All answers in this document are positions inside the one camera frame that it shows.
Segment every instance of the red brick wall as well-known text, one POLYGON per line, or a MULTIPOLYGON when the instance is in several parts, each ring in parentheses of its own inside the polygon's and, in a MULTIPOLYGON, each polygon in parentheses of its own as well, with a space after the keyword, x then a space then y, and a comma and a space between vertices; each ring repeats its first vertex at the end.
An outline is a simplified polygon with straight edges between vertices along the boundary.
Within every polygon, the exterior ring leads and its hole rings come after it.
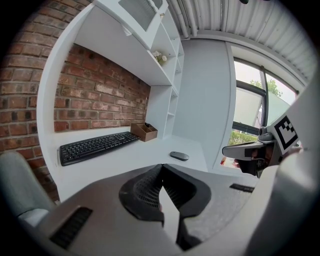
POLYGON ((56 132, 145 122, 150 86, 91 50, 74 44, 58 83, 56 132))
MULTIPOLYGON (((59 199, 57 186, 46 167, 37 134, 36 106, 39 81, 47 57, 58 37, 90 2, 92 0, 44 2, 25 22, 1 63, 0 152, 20 152, 54 201, 59 199)), ((137 111, 143 111, 144 109, 140 108, 146 105, 146 102, 138 103, 133 97, 138 96, 137 98, 141 99, 140 89, 145 88, 144 93, 147 95, 148 87, 140 84, 136 77, 130 78, 130 74, 114 63, 107 60, 99 63, 99 60, 102 60, 100 56, 93 53, 92 59, 89 51, 83 50, 82 53, 75 51, 76 49, 77 47, 72 49, 73 52, 69 55, 68 63, 59 80, 57 110, 54 115, 55 130, 122 126, 129 125, 131 121, 128 120, 133 116, 135 120, 143 119, 143 113, 137 111), (110 87, 116 86, 114 83, 118 82, 118 87, 114 88, 114 91, 110 90, 110 87)))

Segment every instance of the gray panel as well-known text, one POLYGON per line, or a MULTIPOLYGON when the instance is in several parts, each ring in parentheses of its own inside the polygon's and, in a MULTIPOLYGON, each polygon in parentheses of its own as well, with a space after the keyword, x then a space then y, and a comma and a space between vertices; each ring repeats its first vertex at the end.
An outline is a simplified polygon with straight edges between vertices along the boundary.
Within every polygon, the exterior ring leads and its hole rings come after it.
POLYGON ((175 164, 170 166, 205 182, 211 189, 211 200, 203 212, 196 217, 186 218, 184 223, 189 235, 205 241, 222 230, 249 200, 251 193, 229 188, 233 183, 255 187, 256 177, 234 177, 184 168, 175 164))
POLYGON ((181 252, 159 221, 142 221, 131 215, 119 200, 121 186, 153 166, 96 181, 59 205, 39 224, 50 237, 77 207, 93 212, 69 247, 82 256, 130 255, 165 256, 181 252))

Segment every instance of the white desk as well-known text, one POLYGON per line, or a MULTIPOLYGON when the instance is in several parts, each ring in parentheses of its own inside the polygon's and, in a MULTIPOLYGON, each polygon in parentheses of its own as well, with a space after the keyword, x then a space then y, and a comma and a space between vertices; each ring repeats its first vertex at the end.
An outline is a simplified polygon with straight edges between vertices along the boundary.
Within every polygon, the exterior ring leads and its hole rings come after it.
MULTIPOLYGON (((129 127, 120 127, 56 133, 55 143, 58 148, 63 144, 129 130, 129 127)), ((208 171, 199 142, 177 136, 171 136, 167 139, 155 138, 147 142, 135 141, 83 162, 68 166, 59 165, 57 171, 61 182, 57 183, 57 189, 60 200, 66 200, 95 181, 156 164, 176 164, 203 172, 208 171), (169 156, 171 151, 186 153, 190 158, 188 161, 180 161, 169 156)))

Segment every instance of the keyboard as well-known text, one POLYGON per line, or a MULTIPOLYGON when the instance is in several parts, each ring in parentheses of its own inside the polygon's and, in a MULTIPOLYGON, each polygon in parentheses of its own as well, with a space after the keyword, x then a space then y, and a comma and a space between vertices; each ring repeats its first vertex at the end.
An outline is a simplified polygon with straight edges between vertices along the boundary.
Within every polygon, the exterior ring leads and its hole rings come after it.
POLYGON ((139 136, 126 131, 62 145, 59 148, 60 162, 62 166, 76 164, 103 155, 139 139, 139 136))

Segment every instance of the window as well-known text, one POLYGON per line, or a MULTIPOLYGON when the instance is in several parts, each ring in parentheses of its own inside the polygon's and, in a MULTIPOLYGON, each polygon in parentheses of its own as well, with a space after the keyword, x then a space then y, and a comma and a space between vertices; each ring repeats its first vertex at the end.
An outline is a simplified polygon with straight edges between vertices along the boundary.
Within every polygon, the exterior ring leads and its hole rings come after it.
MULTIPOLYGON (((296 99, 296 91, 275 74, 242 59, 234 58, 236 99, 228 146, 256 141, 259 129, 272 124, 296 99)), ((233 158, 221 164, 237 168, 233 158)))
POLYGON ((278 79, 269 74, 265 76, 269 97, 267 125, 270 125, 287 111, 290 105, 296 100, 296 94, 278 79))
POLYGON ((233 121, 260 128, 262 96, 245 90, 236 89, 235 111, 233 121))
POLYGON ((261 67, 234 61, 236 78, 235 110, 232 128, 258 135, 261 126, 267 125, 267 93, 263 86, 261 67))
POLYGON ((243 64, 241 62, 234 62, 235 67, 235 78, 238 81, 252 84, 252 81, 257 81, 261 85, 261 77, 259 69, 252 66, 243 64))
MULTIPOLYGON (((243 132, 241 130, 232 129, 228 146, 237 145, 237 144, 246 143, 246 142, 254 142, 257 139, 258 139, 257 135, 252 135, 247 132, 243 132)), ((239 168, 234 158, 225 157, 225 156, 222 158, 221 165, 225 167, 239 168)))

